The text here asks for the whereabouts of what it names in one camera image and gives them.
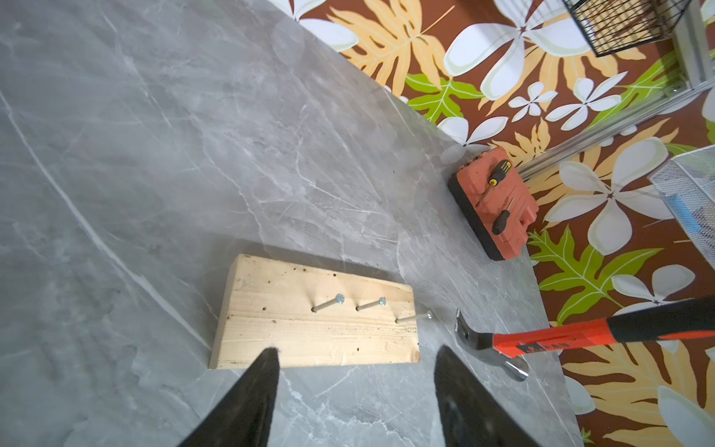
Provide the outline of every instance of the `wooden board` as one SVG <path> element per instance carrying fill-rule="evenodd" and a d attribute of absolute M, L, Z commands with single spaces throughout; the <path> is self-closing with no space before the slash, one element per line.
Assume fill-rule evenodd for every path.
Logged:
<path fill-rule="evenodd" d="M 333 299 L 345 302 L 314 313 Z M 385 307 L 355 306 L 385 297 Z M 247 368 L 278 348 L 281 368 L 420 361 L 408 285 L 249 255 L 231 266 L 209 368 Z"/>

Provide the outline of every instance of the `hammer head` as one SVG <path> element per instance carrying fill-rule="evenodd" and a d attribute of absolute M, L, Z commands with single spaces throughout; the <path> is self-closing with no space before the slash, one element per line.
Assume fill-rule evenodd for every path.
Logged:
<path fill-rule="evenodd" d="M 457 323 L 454 326 L 457 341 L 462 349 L 474 355 L 487 365 L 500 366 L 507 375 L 522 382 L 529 376 L 529 365 L 522 357 L 508 357 L 493 346 L 494 334 L 473 331 L 464 321 L 462 312 L 457 309 Z"/>

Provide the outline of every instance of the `orange tool case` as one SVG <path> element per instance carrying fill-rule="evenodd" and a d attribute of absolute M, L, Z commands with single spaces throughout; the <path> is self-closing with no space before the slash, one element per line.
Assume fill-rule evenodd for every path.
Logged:
<path fill-rule="evenodd" d="M 467 217 L 474 234 L 489 258 L 495 261 L 509 260 L 521 254 L 521 248 L 528 239 L 526 228 L 536 220 L 538 211 L 536 200 L 531 197 L 515 169 L 492 187 L 479 208 L 475 207 L 487 190 L 492 171 L 504 159 L 509 159 L 506 151 L 502 147 L 495 147 L 460 167 L 448 182 L 449 190 Z M 514 201 L 506 227 L 501 234 L 494 235 L 494 220 L 507 209 L 512 199 Z"/>

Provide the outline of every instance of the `white mesh basket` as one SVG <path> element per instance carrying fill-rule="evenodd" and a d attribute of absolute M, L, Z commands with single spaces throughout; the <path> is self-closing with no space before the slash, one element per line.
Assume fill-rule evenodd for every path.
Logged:
<path fill-rule="evenodd" d="M 715 145 L 676 155 L 650 180 L 690 240 L 715 268 Z"/>

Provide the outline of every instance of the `nail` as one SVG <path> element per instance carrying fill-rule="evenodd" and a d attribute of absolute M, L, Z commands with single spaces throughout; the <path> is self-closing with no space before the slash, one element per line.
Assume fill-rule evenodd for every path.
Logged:
<path fill-rule="evenodd" d="M 417 315 L 413 315 L 411 317 L 398 318 L 397 320 L 395 320 L 395 323 L 397 323 L 399 325 L 402 323 L 406 323 L 408 321 L 416 321 L 421 318 L 427 318 L 427 319 L 431 320 L 432 319 L 432 311 L 428 310 L 425 313 L 418 313 Z"/>
<path fill-rule="evenodd" d="M 379 300 L 372 301 L 371 303 L 368 303 L 368 304 L 363 304 L 361 306 L 357 306 L 355 308 L 355 310 L 360 312 L 361 310 L 371 308 L 372 306 L 376 306 L 378 304 L 385 307 L 385 304 L 387 304 L 387 300 L 385 300 L 385 297 L 381 297 Z"/>
<path fill-rule="evenodd" d="M 313 312 L 317 312 L 320 309 L 326 308 L 327 306 L 332 306 L 334 304 L 343 304 L 345 302 L 345 296 L 342 295 L 342 293 L 338 293 L 335 298 L 333 298 L 330 301 L 326 301 L 323 304 L 319 304 L 315 306 L 314 308 L 311 308 Z"/>

